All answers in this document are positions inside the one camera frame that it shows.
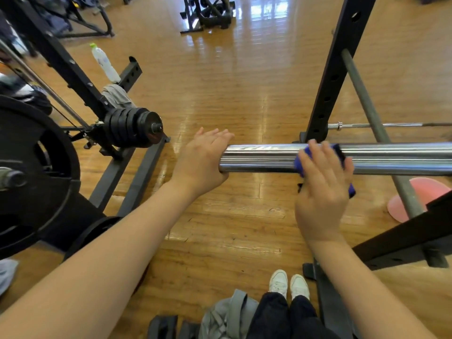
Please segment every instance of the blue object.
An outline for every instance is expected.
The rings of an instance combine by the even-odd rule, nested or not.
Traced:
[[[344,160],[345,160],[345,154],[343,154],[342,150],[341,150],[340,147],[339,147],[339,144],[333,144],[333,145],[331,145],[331,148],[332,148],[332,149],[336,152],[336,154],[338,155],[338,157],[339,157],[339,159],[340,159],[340,161],[341,161],[342,167],[343,167],[343,163],[344,163]],[[312,153],[311,153],[311,150],[309,149],[309,146],[307,146],[307,147],[305,148],[305,152],[306,152],[306,154],[307,154],[309,157],[312,158]],[[298,158],[298,155],[297,155],[297,157],[295,157],[294,166],[295,166],[295,170],[300,174],[300,176],[301,176],[301,177],[304,177],[302,163],[301,163],[300,159]],[[350,198],[352,198],[352,197],[355,196],[355,195],[356,195],[356,190],[355,190],[355,188],[353,187],[352,183],[350,183],[350,188],[348,188],[348,196],[349,196]]]

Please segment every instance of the backpack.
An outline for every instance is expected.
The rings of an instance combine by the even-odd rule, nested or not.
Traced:
[[[245,339],[259,302],[236,289],[204,314],[198,339]]]

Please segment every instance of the pants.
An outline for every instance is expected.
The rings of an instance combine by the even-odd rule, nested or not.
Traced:
[[[246,339],[340,339],[325,328],[311,302],[295,297],[290,305],[278,292],[262,296]]]

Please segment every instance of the person's right arm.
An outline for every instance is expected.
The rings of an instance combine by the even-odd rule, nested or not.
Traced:
[[[309,142],[312,159],[300,151],[305,172],[295,214],[303,237],[341,295],[365,339],[426,339],[435,336],[356,256],[339,231],[353,176],[327,142]]]

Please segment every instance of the white shoe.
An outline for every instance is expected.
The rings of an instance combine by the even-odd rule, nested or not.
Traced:
[[[287,298],[287,287],[289,281],[287,274],[284,270],[276,270],[272,278],[270,278],[270,284],[268,290],[271,292],[279,292],[284,298]]]
[[[298,295],[303,295],[309,300],[309,287],[302,275],[293,275],[290,279],[290,293],[292,300]]]

